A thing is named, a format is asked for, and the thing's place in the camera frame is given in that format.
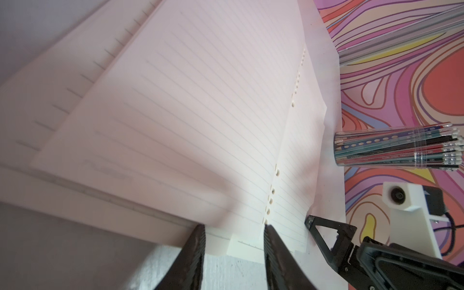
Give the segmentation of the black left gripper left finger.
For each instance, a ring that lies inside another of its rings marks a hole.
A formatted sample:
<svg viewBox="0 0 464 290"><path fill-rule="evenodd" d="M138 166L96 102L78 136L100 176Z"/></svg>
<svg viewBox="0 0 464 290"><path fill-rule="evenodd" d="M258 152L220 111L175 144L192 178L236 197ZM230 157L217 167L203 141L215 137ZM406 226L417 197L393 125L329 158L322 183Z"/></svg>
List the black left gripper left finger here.
<svg viewBox="0 0 464 290"><path fill-rule="evenodd" d="M200 290L206 247L205 225L195 227L156 290Z"/></svg>

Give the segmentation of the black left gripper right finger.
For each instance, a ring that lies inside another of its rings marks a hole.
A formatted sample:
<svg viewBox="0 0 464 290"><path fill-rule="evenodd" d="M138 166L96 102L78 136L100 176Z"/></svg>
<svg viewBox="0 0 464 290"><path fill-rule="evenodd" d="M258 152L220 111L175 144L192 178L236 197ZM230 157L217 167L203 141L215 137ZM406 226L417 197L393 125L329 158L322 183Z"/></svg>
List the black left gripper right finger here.
<svg viewBox="0 0 464 290"><path fill-rule="evenodd" d="M266 225L263 249L269 290L314 290L275 228Z"/></svg>

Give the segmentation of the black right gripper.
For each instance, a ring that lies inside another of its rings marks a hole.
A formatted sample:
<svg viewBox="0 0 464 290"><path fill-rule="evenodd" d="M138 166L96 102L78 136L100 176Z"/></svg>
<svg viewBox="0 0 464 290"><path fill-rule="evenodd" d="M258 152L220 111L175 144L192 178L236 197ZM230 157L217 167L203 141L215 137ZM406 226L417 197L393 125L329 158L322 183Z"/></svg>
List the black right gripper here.
<svg viewBox="0 0 464 290"><path fill-rule="evenodd" d="M304 222L327 264L356 290L462 290L464 269L371 238L360 246L353 225L308 215Z"/></svg>

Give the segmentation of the white lined notebook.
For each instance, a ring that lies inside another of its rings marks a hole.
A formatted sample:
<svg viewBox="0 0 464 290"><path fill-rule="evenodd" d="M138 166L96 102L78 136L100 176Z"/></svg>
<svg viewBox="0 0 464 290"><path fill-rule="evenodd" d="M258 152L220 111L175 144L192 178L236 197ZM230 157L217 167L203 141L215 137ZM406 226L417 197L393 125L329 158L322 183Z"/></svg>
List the white lined notebook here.
<svg viewBox="0 0 464 290"><path fill-rule="evenodd" d="M305 252L326 105L297 1L110 1L1 85L1 200L263 262Z"/></svg>

